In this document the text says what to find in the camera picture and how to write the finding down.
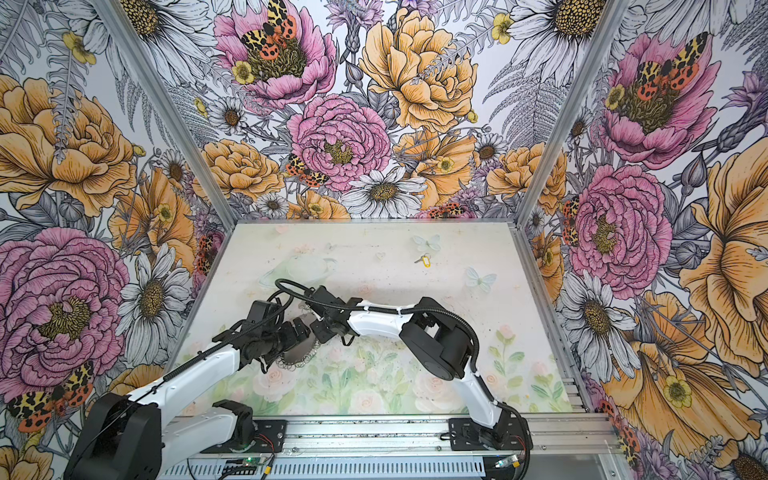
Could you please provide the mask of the silver metal keyring plate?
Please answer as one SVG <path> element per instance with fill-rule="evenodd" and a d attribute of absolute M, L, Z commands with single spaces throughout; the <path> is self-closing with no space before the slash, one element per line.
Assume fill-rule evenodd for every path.
<path fill-rule="evenodd" d="M 298 334 L 299 342 L 292 348 L 281 353 L 277 364 L 285 369 L 299 367 L 309 361 L 315 354 L 317 338 L 310 325 L 316 320 L 312 313 L 305 312 L 294 317 L 290 324 Z"/>

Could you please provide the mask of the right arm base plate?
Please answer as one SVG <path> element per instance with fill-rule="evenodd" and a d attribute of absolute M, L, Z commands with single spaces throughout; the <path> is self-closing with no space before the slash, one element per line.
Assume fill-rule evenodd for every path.
<path fill-rule="evenodd" d="M 484 427 L 469 418 L 450 418 L 448 431 L 440 438 L 450 443 L 452 451 L 533 449 L 528 423 L 518 419 L 501 419 L 494 427 Z"/>

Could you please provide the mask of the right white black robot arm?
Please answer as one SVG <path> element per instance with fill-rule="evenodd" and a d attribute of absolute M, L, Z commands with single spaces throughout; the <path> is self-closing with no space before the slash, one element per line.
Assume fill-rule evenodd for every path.
<path fill-rule="evenodd" d="M 494 450 L 529 452 L 527 420 L 496 399 L 477 369 L 479 339 L 458 315 L 430 297 L 412 306 L 394 307 L 353 298 L 344 301 L 325 287 L 305 291 L 305 303 L 317 320 L 311 325 L 320 342 L 333 336 L 381 337 L 401 341 L 433 377 L 453 385 L 470 423 L 464 436 Z"/>

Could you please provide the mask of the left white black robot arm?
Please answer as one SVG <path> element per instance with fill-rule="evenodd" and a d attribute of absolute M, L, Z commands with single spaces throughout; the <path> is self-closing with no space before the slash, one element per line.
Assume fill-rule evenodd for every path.
<path fill-rule="evenodd" d="M 310 337 L 301 320 L 287 321 L 280 302 L 256 301 L 247 317 L 161 378 L 130 394 L 109 393 L 94 404 L 67 463 L 66 479 L 155 479 L 165 469 L 215 446 L 274 446 L 260 434 L 252 408 L 216 402 L 191 418 L 183 410 L 251 362 L 263 370 Z"/>

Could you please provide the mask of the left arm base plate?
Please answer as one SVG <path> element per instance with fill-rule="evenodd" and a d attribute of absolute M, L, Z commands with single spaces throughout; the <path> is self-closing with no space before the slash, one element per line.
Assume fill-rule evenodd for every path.
<path fill-rule="evenodd" d="M 253 419 L 249 442 L 242 449 L 243 453 L 281 453 L 287 438 L 286 420 Z"/>

